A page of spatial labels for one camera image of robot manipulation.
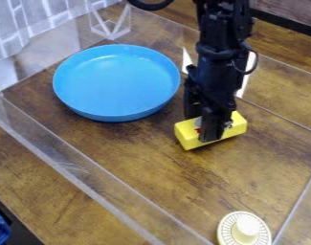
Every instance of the clear acrylic panel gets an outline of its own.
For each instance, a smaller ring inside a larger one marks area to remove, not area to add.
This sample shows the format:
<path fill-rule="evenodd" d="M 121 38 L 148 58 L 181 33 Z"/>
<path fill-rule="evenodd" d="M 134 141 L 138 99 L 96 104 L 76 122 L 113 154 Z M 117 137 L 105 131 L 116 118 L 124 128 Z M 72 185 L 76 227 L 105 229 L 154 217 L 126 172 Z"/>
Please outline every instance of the clear acrylic panel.
<path fill-rule="evenodd" d="M 116 23 L 124 8 L 120 3 L 97 13 Z M 301 195 L 311 179 L 311 74 L 261 56 L 237 94 L 246 134 L 193 151 L 181 150 L 172 134 L 182 121 L 181 89 L 164 110 L 137 122 L 90 122 L 53 96 L 54 62 L 94 43 L 129 43 L 166 55 L 182 77 L 185 65 L 196 64 L 198 32 L 153 13 L 129 12 L 130 31 L 110 41 L 89 31 L 85 15 L 30 42 L 36 48 L 25 63 L 14 61 L 13 73 L 38 69 L 16 75 L 21 83 L 4 90 L 0 126 L 150 243 L 210 244 L 220 218 L 242 210 L 266 222 L 280 244 L 311 196 Z M 77 40 L 73 49 L 62 33 Z"/>

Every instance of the blue plate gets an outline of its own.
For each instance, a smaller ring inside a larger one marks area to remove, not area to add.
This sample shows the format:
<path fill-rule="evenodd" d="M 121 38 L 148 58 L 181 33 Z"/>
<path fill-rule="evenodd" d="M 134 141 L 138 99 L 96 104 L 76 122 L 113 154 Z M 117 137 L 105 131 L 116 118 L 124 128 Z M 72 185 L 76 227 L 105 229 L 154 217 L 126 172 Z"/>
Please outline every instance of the blue plate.
<path fill-rule="evenodd" d="M 82 117 L 126 122 L 158 111 L 173 96 L 180 75 L 158 52 L 133 45 L 105 45 L 70 56 L 56 69 L 57 98 Z"/>

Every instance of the wooden table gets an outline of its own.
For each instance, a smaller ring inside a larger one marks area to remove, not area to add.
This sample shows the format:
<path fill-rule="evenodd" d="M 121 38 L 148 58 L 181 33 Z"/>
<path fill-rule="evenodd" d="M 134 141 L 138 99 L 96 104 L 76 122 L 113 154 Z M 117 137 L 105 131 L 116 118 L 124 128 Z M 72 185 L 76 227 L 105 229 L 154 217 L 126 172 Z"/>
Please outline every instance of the wooden table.
<path fill-rule="evenodd" d="M 194 27 L 188 1 L 158 13 Z M 253 48 L 311 72 L 311 38 L 264 22 L 258 26 Z M 298 115 L 286 110 L 297 86 L 311 93 L 311 81 L 304 88 L 288 79 L 285 86 L 277 80 L 281 90 L 268 86 L 272 101 L 285 88 L 277 107 L 266 108 L 265 98 L 237 100 L 246 134 L 182 151 L 170 129 L 182 120 L 181 89 L 164 110 L 140 121 L 90 122 L 52 93 L 56 65 L 4 91 L 4 97 L 208 240 L 214 241 L 217 222 L 234 210 L 260 216 L 274 236 L 311 177 L 311 110 L 301 110 L 311 95 L 296 101 Z M 277 72 L 268 80 L 281 77 Z M 250 91 L 260 95 L 264 89 Z M 146 244 L 1 129 L 0 200 L 45 244 Z"/>

